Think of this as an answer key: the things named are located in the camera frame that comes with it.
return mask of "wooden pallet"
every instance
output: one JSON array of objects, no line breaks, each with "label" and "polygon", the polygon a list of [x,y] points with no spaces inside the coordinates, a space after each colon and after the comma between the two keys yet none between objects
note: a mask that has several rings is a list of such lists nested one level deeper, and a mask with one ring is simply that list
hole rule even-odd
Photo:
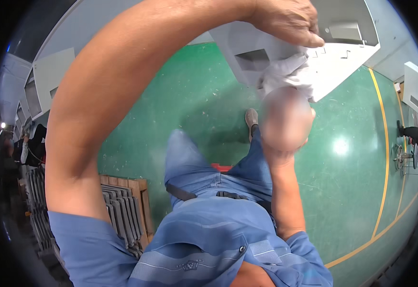
[{"label": "wooden pallet", "polygon": [[152,241],[155,234],[155,229],[150,215],[149,205],[149,191],[147,189],[147,180],[134,179],[128,180],[124,178],[118,178],[108,175],[99,175],[101,178],[101,184],[109,184],[118,187],[131,188],[132,196],[140,199],[139,212],[141,214],[140,224],[145,233],[139,239],[139,244],[142,250]]}]

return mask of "hand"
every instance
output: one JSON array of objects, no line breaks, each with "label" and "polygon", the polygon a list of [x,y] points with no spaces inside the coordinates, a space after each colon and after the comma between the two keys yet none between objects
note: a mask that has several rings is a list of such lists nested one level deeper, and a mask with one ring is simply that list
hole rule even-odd
[{"label": "hand", "polygon": [[245,21],[293,45],[325,44],[317,35],[317,11],[309,0],[256,0],[252,16]]}]

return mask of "gray shoe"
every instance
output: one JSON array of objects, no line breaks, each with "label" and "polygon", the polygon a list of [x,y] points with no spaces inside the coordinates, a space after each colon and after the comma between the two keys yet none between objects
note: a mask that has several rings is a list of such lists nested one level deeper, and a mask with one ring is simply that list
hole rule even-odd
[{"label": "gray shoe", "polygon": [[250,108],[246,111],[244,116],[247,126],[249,127],[249,141],[252,141],[252,126],[259,123],[259,114],[254,109]]}]

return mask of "white cloth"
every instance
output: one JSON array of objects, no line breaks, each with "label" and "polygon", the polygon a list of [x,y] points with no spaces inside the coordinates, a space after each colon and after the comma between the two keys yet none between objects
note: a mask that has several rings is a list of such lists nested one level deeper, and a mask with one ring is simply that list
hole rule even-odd
[{"label": "white cloth", "polygon": [[294,87],[307,99],[313,95],[316,71],[308,64],[308,55],[297,53],[272,62],[258,78],[257,94],[264,99],[271,91],[281,87]]}]

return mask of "blue polo shirt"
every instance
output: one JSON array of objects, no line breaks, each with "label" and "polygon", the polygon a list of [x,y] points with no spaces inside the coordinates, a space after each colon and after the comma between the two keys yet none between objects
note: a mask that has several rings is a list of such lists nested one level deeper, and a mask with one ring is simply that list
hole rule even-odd
[{"label": "blue polo shirt", "polygon": [[332,286],[305,232],[286,242],[253,201],[195,198],[168,214],[140,260],[104,221],[48,212],[75,286],[229,286],[241,263],[261,266],[276,286]]}]

